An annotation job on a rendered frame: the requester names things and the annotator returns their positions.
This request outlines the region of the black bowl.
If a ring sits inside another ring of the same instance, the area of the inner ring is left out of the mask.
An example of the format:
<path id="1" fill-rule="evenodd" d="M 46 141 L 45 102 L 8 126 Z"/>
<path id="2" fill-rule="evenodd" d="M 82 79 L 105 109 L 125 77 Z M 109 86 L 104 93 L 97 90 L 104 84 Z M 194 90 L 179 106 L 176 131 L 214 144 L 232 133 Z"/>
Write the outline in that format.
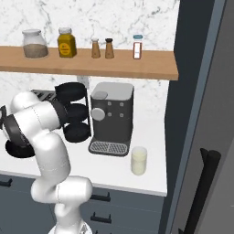
<path id="1" fill-rule="evenodd" d="M 65 139 L 70 143 L 81 143 L 90 137 L 90 127 L 85 122 L 70 123 L 63 128 Z"/>
<path id="2" fill-rule="evenodd" d="M 83 122 L 88 118 L 88 108 L 84 104 L 72 103 L 65 106 L 68 123 Z"/>
<path id="3" fill-rule="evenodd" d="M 78 101 L 85 97 L 86 88 L 79 82 L 66 82 L 55 87 L 57 99 L 63 102 Z"/>

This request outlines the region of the glass of lemonade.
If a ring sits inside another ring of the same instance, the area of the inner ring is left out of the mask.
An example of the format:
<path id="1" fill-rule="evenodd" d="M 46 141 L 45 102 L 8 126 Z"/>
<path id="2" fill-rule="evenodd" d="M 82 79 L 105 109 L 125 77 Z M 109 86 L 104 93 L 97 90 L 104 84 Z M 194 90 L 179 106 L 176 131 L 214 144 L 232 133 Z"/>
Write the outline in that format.
<path id="1" fill-rule="evenodd" d="M 135 146 L 132 149 L 131 155 L 131 170 L 137 175 L 141 176 L 146 170 L 147 150 L 142 146 Z"/>

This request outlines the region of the dark fridge side panel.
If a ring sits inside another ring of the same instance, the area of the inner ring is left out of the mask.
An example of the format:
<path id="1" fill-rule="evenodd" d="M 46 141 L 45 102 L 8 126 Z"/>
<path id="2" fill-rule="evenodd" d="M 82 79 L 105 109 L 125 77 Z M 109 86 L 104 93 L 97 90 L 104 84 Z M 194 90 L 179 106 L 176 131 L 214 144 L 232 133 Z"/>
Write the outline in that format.
<path id="1" fill-rule="evenodd" d="M 195 128 L 191 115 L 200 69 L 210 63 L 205 55 L 216 0 L 181 0 L 175 34 L 175 61 L 179 80 L 168 86 L 165 108 L 167 196 L 158 234 L 170 234 Z"/>

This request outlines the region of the grey fridge door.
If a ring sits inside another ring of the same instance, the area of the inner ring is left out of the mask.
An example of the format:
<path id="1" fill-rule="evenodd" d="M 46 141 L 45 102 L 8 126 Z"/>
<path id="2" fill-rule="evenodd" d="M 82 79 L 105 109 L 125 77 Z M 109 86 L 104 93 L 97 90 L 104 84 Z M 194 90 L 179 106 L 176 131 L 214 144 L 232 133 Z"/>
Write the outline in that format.
<path id="1" fill-rule="evenodd" d="M 185 166 L 170 234 L 186 229 L 203 170 L 200 150 L 221 154 L 196 229 L 187 234 L 234 234 L 234 0 L 226 0 Z"/>

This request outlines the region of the dark grey coffee machine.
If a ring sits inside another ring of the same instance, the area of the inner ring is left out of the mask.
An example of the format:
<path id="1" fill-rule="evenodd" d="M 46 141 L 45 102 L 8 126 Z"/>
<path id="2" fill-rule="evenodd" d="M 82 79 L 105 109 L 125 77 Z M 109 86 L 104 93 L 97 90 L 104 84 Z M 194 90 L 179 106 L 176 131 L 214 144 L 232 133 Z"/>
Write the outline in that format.
<path id="1" fill-rule="evenodd" d="M 100 82 L 90 96 L 93 138 L 92 154 L 126 156 L 133 132 L 134 86 Z"/>

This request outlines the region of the brown shaker with black cap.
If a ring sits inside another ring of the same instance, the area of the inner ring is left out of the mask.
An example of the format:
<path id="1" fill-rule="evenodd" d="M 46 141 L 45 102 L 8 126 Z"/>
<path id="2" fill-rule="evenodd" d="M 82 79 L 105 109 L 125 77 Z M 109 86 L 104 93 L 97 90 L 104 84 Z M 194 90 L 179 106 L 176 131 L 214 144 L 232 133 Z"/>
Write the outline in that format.
<path id="1" fill-rule="evenodd" d="M 112 39 L 111 38 L 106 38 L 105 42 L 106 42 L 105 58 L 113 59 L 114 58 L 114 53 L 113 53 L 113 47 L 112 47 Z"/>

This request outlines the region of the brown shaker with white cap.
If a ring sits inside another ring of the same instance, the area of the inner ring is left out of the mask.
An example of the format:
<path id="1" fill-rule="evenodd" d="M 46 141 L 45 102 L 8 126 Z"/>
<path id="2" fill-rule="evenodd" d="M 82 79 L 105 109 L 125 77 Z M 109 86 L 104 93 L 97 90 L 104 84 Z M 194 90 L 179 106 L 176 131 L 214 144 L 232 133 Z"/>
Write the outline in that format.
<path id="1" fill-rule="evenodd" d="M 91 42 L 92 42 L 91 57 L 93 59 L 98 59 L 101 56 L 99 40 L 97 38 L 93 38 Z"/>

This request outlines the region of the spice bottle with red label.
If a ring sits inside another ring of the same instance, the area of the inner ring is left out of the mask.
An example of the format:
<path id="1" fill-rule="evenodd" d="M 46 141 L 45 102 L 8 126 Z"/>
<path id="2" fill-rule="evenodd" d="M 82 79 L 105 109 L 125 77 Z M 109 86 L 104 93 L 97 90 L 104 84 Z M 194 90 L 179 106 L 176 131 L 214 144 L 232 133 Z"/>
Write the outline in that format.
<path id="1" fill-rule="evenodd" d="M 142 44 L 143 44 L 143 36 L 142 35 L 134 35 L 133 36 L 133 58 L 134 59 L 141 58 Z"/>

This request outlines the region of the grey toaster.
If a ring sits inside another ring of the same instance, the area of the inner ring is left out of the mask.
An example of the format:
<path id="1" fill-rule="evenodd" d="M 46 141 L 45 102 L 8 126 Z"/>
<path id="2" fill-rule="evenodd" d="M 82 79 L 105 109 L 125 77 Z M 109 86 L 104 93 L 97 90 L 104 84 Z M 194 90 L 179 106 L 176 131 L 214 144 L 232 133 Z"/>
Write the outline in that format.
<path id="1" fill-rule="evenodd" d="M 57 98 L 53 90 L 32 90 L 41 101 L 54 101 Z"/>

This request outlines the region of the dark grey drawer front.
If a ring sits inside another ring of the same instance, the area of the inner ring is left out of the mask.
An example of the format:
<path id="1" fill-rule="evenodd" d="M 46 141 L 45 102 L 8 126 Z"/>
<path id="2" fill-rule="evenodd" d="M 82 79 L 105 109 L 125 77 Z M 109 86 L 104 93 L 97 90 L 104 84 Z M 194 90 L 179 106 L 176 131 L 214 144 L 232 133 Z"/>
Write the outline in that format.
<path id="1" fill-rule="evenodd" d="M 161 212 L 164 204 L 164 197 L 139 194 L 133 192 L 119 191 L 94 187 L 92 194 L 106 196 L 110 192 L 111 202 L 99 201 L 104 204 L 136 208 L 141 210 Z"/>
<path id="2" fill-rule="evenodd" d="M 0 186 L 0 234 L 48 234 L 55 218 L 49 204 L 32 199 L 30 189 L 34 180 L 0 174 L 0 181 L 10 178 L 10 187 Z"/>
<path id="3" fill-rule="evenodd" d="M 93 234 L 158 234 L 161 218 L 159 212 L 101 205 L 94 202 L 82 205 L 80 211 Z M 90 216 L 93 212 L 103 218 L 111 214 L 112 223 L 91 221 Z"/>

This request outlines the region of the yellow jar with silver lid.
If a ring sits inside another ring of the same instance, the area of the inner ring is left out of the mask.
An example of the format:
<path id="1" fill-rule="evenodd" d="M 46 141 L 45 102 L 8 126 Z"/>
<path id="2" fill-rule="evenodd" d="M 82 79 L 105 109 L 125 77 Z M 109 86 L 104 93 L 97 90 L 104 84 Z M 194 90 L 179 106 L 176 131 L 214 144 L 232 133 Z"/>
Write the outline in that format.
<path id="1" fill-rule="evenodd" d="M 77 55 L 76 40 L 69 27 L 58 29 L 58 52 L 61 58 L 73 58 Z"/>

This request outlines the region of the black round dish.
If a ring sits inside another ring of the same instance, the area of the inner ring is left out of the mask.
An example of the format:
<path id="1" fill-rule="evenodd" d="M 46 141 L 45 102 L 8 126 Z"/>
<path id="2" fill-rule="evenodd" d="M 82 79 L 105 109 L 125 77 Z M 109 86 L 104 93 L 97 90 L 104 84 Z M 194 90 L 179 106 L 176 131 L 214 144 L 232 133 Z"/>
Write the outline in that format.
<path id="1" fill-rule="evenodd" d="M 26 146 L 18 146 L 7 140 L 5 143 L 5 149 L 14 158 L 23 159 L 33 157 L 35 155 L 34 149 L 30 144 Z"/>

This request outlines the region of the glass jar with grains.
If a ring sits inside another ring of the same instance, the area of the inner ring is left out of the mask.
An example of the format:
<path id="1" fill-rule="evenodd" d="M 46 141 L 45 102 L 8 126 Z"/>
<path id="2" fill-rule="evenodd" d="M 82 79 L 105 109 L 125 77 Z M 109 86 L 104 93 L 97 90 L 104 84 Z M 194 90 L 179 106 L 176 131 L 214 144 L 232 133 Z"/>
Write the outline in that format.
<path id="1" fill-rule="evenodd" d="M 28 59 L 41 59 L 48 55 L 48 47 L 40 29 L 26 29 L 23 34 L 23 50 Z"/>

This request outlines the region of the white wall socket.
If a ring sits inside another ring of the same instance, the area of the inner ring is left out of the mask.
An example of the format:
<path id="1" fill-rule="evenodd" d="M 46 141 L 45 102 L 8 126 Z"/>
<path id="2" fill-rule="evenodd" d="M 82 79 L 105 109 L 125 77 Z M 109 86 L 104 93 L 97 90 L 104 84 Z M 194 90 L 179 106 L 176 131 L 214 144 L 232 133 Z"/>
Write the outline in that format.
<path id="1" fill-rule="evenodd" d="M 78 76 L 77 82 L 82 83 L 87 90 L 90 88 L 90 78 L 88 76 Z"/>

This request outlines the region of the wooden wall shelf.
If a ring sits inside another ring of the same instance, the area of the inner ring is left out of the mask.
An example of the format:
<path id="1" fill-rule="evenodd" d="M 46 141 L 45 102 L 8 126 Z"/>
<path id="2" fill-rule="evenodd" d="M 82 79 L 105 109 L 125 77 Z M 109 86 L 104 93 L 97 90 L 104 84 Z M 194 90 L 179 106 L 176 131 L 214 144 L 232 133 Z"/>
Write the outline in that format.
<path id="1" fill-rule="evenodd" d="M 0 46 L 0 71 L 63 74 L 78 76 L 134 78 L 147 80 L 178 80 L 173 51 L 144 50 L 140 59 L 133 52 L 115 49 L 114 58 L 92 58 L 91 50 L 80 48 L 74 58 L 61 58 L 57 48 L 50 48 L 46 58 L 24 57 L 21 47 Z"/>

